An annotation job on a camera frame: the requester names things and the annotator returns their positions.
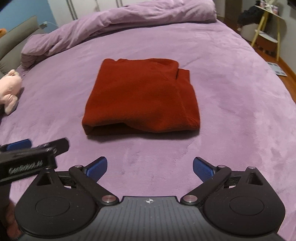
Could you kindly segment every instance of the gray headboard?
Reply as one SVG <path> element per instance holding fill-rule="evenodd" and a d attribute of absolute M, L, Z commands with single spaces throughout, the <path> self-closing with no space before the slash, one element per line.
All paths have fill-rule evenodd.
<path fill-rule="evenodd" d="M 0 78 L 20 65 L 20 53 L 28 37 L 44 33 L 33 16 L 0 38 Z"/>

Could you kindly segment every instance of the pink stuffed toy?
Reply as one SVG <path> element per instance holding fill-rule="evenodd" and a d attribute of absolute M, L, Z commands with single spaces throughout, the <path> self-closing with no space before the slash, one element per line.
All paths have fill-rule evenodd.
<path fill-rule="evenodd" d="M 17 107 L 22 78 L 14 69 L 0 79 L 0 104 L 4 104 L 4 111 L 10 115 Z"/>

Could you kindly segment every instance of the white wardrobe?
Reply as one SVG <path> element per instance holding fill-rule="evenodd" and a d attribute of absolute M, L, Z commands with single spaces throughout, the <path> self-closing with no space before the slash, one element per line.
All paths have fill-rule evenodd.
<path fill-rule="evenodd" d="M 143 1 L 147 0 L 48 0 L 48 3 L 57 25 L 60 27 L 93 12 Z"/>

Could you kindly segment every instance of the purple blanket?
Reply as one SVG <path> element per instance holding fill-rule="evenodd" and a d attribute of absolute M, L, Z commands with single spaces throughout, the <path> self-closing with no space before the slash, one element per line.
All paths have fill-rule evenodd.
<path fill-rule="evenodd" d="M 158 0 L 98 12 L 62 26 L 49 34 L 33 35 L 22 50 L 22 65 L 31 65 L 46 57 L 70 49 L 85 39 L 127 27 L 183 22 L 214 22 L 212 0 Z"/>
<path fill-rule="evenodd" d="M 81 120 L 105 58 L 168 58 L 190 70 L 200 133 L 88 139 Z M 180 198 L 201 184 L 192 171 L 196 156 L 233 170 L 256 166 L 286 207 L 279 234 L 296 240 L 295 103 L 268 64 L 221 22 L 132 28 L 93 38 L 34 66 L 23 85 L 18 108 L 2 119 L 1 144 L 30 138 L 36 146 L 68 137 L 70 150 L 57 157 L 58 170 L 106 156 L 108 171 L 99 183 L 119 197 Z M 13 183 L 11 198 L 17 201 L 31 181 Z"/>

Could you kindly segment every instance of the wall outlet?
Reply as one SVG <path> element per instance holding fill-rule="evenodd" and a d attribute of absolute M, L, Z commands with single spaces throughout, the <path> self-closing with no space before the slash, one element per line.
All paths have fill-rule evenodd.
<path fill-rule="evenodd" d="M 41 29 L 46 28 L 46 27 L 47 27 L 47 21 L 45 21 L 45 22 L 43 22 L 42 24 L 40 24 L 39 27 L 40 27 Z"/>

